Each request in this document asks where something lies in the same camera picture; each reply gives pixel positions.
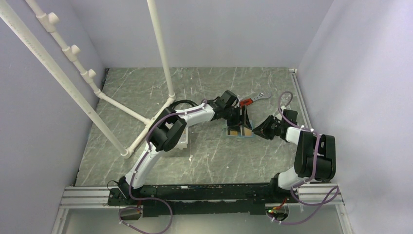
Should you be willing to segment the orange credit card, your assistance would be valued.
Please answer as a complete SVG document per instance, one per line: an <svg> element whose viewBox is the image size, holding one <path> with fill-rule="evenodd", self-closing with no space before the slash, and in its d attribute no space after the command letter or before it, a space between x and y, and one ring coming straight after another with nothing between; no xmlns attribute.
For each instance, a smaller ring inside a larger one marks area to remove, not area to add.
<svg viewBox="0 0 413 234"><path fill-rule="evenodd" d="M241 136L242 137L253 137L253 132L249 128L242 127L241 128Z"/></svg>

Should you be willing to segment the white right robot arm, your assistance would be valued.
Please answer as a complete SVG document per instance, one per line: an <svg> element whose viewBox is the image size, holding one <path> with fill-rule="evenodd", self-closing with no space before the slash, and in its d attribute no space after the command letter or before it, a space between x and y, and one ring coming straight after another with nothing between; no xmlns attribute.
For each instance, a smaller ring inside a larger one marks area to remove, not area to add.
<svg viewBox="0 0 413 234"><path fill-rule="evenodd" d="M336 165L336 141L331 135L317 135L304 127L297 127L298 112L283 110L281 118L270 115L252 132L264 139L279 137L297 146L293 166L278 173L277 184L268 189L269 198L281 202L287 190L294 185L311 180L324 181L334 178Z"/></svg>

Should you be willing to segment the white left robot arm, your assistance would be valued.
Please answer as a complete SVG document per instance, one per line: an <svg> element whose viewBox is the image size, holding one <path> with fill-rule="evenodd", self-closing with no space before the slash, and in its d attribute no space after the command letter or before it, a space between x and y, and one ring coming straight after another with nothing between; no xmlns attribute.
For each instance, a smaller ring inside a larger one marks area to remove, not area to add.
<svg viewBox="0 0 413 234"><path fill-rule="evenodd" d="M161 153L176 147L187 127L218 119L226 120L229 130L240 132L242 126L250 129L246 108L252 99L240 101L230 90L215 99L202 100L199 105L177 110L176 102L165 108L154 121L146 136L146 145L132 169L118 181L121 199L135 204L140 198L139 189L145 184L149 172L159 160Z"/></svg>

